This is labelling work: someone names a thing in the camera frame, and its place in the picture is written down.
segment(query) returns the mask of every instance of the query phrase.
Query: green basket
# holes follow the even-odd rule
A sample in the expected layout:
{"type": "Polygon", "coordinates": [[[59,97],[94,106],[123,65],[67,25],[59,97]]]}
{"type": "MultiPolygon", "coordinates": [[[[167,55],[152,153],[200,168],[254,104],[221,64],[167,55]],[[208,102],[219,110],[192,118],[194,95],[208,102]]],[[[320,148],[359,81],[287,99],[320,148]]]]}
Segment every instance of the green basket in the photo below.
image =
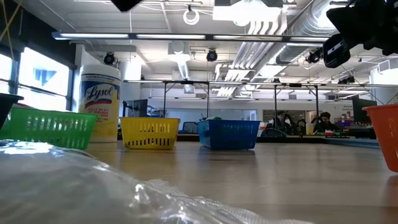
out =
{"type": "Polygon", "coordinates": [[[96,117],[95,114],[13,107],[0,131],[0,139],[47,142],[54,146],[84,150],[96,117]]]}

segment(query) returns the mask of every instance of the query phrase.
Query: white canister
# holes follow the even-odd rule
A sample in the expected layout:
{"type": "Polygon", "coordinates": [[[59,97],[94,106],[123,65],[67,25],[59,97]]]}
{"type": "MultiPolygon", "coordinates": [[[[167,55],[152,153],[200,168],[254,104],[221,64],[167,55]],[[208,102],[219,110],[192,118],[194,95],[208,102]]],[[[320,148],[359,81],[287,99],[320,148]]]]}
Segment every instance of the white canister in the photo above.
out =
{"type": "Polygon", "coordinates": [[[80,113],[97,114],[90,142],[116,142],[120,71],[108,65],[84,65],[80,82],[80,113]]]}

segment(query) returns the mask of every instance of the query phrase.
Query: monitor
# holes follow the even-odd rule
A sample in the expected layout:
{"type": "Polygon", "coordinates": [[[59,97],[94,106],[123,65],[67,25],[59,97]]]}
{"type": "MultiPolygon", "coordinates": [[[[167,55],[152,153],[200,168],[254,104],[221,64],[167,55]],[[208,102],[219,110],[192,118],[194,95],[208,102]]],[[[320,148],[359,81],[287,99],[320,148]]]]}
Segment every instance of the monitor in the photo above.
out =
{"type": "Polygon", "coordinates": [[[377,102],[373,100],[364,100],[359,98],[353,98],[353,111],[354,121],[359,123],[370,123],[371,119],[368,116],[368,112],[362,110],[367,106],[377,106],[377,102]]]}

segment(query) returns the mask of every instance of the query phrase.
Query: blue basket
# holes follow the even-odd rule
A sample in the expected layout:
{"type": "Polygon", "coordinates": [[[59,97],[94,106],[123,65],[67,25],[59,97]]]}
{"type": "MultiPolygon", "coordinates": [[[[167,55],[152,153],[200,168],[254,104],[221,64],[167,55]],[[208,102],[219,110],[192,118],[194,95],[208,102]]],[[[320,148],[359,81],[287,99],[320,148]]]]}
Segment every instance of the blue basket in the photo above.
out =
{"type": "Polygon", "coordinates": [[[198,123],[200,144],[212,149],[252,149],[260,121],[207,120],[198,123]]]}

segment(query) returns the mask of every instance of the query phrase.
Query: white column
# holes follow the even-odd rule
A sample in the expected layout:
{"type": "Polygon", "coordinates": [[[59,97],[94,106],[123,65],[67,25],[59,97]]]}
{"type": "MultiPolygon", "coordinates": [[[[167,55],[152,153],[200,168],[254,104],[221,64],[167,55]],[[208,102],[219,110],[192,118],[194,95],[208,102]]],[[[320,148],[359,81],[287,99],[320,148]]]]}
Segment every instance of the white column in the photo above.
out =
{"type": "Polygon", "coordinates": [[[140,100],[141,86],[140,83],[125,83],[124,80],[140,80],[141,79],[141,64],[134,66],[132,62],[121,62],[119,70],[121,74],[120,85],[120,110],[119,116],[123,115],[123,101],[140,100]]]}
{"type": "MultiPolygon", "coordinates": [[[[370,84],[398,85],[398,69],[385,70],[379,73],[377,68],[371,70],[370,84]]],[[[376,96],[373,100],[377,101],[377,105],[386,105],[398,103],[398,86],[397,88],[373,88],[371,93],[376,96]]]]}

